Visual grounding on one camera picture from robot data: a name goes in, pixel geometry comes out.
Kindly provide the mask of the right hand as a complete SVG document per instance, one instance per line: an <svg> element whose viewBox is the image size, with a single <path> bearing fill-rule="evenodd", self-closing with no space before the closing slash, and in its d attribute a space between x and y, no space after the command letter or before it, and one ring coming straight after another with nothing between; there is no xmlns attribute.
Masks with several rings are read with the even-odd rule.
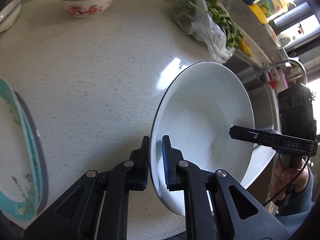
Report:
<svg viewBox="0 0 320 240"><path fill-rule="evenodd" d="M284 188L297 174L300 175L291 183L296 193L302 192L309 181L308 167L304 167L305 160L300 159L298 168L284 168L281 163L281 158L277 157L272 170L271 182L268 186L270 197L273 197L272 202L282 201L285 196Z"/></svg>

